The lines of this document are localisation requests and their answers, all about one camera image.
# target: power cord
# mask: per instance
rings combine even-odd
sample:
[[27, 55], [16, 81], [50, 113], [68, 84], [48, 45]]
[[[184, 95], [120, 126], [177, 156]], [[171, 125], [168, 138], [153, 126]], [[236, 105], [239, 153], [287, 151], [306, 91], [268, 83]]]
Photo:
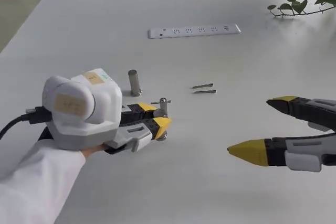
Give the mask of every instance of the power cord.
[[10, 121], [1, 131], [0, 140], [6, 132], [19, 122], [28, 121], [30, 124], [50, 122], [53, 119], [52, 114], [43, 106], [35, 107], [34, 109], [26, 110], [26, 114], [17, 117]]

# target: white table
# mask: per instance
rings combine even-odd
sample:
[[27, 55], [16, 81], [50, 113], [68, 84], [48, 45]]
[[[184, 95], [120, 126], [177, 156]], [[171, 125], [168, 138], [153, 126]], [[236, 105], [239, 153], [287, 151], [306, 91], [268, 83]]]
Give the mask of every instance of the white table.
[[[227, 153], [254, 138], [318, 134], [269, 107], [294, 94], [336, 98], [334, 11], [273, 19], [283, 0], [42, 0], [0, 55], [0, 125], [40, 105], [45, 80], [103, 67], [123, 90], [139, 72], [143, 95], [173, 102], [165, 142], [90, 158], [57, 223], [329, 223], [336, 168], [258, 167]], [[240, 35], [149, 40], [160, 26], [237, 23]], [[214, 82], [218, 93], [192, 95]], [[0, 142], [0, 172], [44, 126], [21, 123]]]

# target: electrical outlet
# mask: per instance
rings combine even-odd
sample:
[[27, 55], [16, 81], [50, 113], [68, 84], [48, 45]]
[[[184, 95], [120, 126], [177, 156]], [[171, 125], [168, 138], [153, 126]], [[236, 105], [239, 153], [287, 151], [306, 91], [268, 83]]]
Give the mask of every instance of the electrical outlet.
[[150, 39], [175, 38], [189, 36], [239, 34], [240, 29], [236, 24], [217, 26], [190, 26], [182, 28], [157, 28], [149, 31]]

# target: hand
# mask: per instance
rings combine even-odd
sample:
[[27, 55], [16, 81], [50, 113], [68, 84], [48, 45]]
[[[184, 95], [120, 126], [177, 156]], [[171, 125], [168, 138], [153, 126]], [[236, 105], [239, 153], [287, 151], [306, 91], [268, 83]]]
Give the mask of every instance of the hand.
[[83, 153], [85, 158], [88, 158], [89, 156], [91, 156], [91, 154], [95, 153], [95, 152], [99, 152], [99, 151], [104, 151], [108, 148], [108, 146], [101, 144], [95, 147], [91, 147], [85, 150], [82, 150], [81, 152]]

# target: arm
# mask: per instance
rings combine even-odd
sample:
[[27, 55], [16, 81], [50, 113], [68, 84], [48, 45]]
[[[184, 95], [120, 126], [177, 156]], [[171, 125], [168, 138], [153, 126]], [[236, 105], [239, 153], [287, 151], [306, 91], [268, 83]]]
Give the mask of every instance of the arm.
[[0, 223], [54, 223], [91, 153], [38, 141], [16, 170], [0, 179]]

